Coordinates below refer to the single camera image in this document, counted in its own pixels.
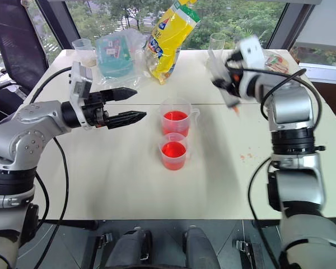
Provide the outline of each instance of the plastic bag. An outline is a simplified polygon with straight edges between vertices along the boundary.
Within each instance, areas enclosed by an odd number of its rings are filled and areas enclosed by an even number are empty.
[[[146,37],[135,29],[97,39],[97,65],[102,75],[100,84],[106,89],[136,88],[142,77],[147,76],[143,57],[145,43]]]
[[[147,67],[160,84],[172,74],[183,41],[200,20],[186,5],[188,2],[196,0],[176,0],[154,27],[147,42]]]

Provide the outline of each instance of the red liquid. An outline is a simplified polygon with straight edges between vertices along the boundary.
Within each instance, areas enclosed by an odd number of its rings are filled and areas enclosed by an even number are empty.
[[[187,114],[185,114],[184,112],[182,111],[177,111],[177,110],[174,110],[174,111],[170,111],[166,114],[164,114],[164,117],[166,119],[169,119],[169,120],[182,120],[182,119],[185,119],[188,117]],[[172,133],[172,128],[169,128],[168,127],[163,127],[163,134],[166,135],[168,133]],[[180,131],[180,132],[177,132],[177,133],[180,133],[181,135],[183,136],[187,136],[188,135],[188,132],[189,132],[189,127],[183,131]]]
[[[185,154],[186,149],[179,142],[169,142],[163,146],[162,152],[164,155],[168,157],[177,158]],[[169,170],[178,170],[182,168],[184,165],[184,162],[185,162],[185,158],[183,158],[183,160],[178,163],[169,163],[163,160],[164,166],[167,167]]]

